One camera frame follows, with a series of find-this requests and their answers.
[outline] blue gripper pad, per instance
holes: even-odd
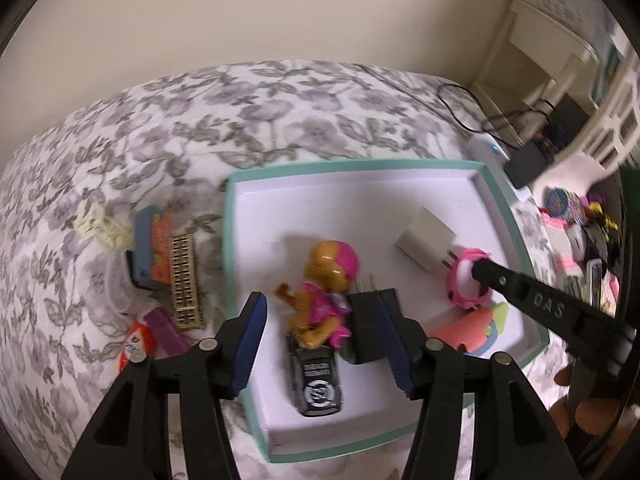
[[[415,388],[412,367],[422,357],[422,345],[427,336],[417,321],[402,316],[397,303],[385,303],[379,295],[377,304],[380,346],[396,385],[410,398]]]
[[[162,209],[150,205],[138,211],[133,219],[133,278],[147,288],[162,288],[151,279],[154,264],[151,224],[156,214],[162,214]]]
[[[244,331],[239,334],[236,351],[232,357],[232,375],[229,387],[234,396],[244,390],[249,382],[249,375],[251,375],[254,366],[262,332],[267,323],[267,298],[264,297],[264,294],[252,292],[236,320],[239,321],[240,329],[244,324]]]

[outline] pink ring toy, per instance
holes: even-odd
[[[447,273],[446,287],[447,297],[454,305],[461,306],[465,310],[475,310],[480,308],[491,299],[492,290],[490,288],[476,298],[466,298],[458,291],[458,266],[462,261],[476,262],[482,259],[489,259],[489,254],[482,249],[465,249],[462,254],[453,262],[449,272]]]

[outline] screw head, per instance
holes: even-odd
[[[510,365],[512,361],[511,356],[507,354],[507,352],[496,352],[494,354],[494,359],[497,363],[505,366]]]
[[[215,338],[207,337],[206,339],[200,341],[198,343],[198,346],[200,347],[200,350],[211,352],[212,350],[216,349],[216,347],[218,346],[218,342],[215,340]]]
[[[440,339],[436,339],[434,337],[431,337],[431,338],[427,339],[427,348],[429,350],[433,350],[434,352],[437,352],[437,351],[442,350],[444,348],[444,343],[442,341],[440,341]]]
[[[146,352],[144,350],[134,350],[129,356],[129,361],[135,364],[143,363],[146,360]]]

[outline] white power adapter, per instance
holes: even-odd
[[[443,268],[456,234],[427,208],[423,207],[402,232],[396,246],[400,247],[422,268],[433,272]]]

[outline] gray floral pattern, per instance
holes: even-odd
[[[43,480],[56,480],[105,391],[128,322],[109,300],[110,258],[74,231],[79,205],[130,221],[156,203],[194,233],[208,331],[223,319],[221,220],[231,171],[336,157],[465,158],[468,134],[435,97],[441,79],[318,61],[204,68],[127,89],[78,110],[17,150],[0,180],[0,417]],[[478,126],[464,94],[452,106]],[[532,203],[516,211],[539,277],[553,283]],[[546,404],[560,341],[527,369]],[[265,463],[239,402],[224,404],[244,480],[399,478],[410,439],[298,465]],[[186,479],[174,410],[174,478]],[[463,435],[472,424],[467,410]],[[468,471],[463,446],[459,472]]]

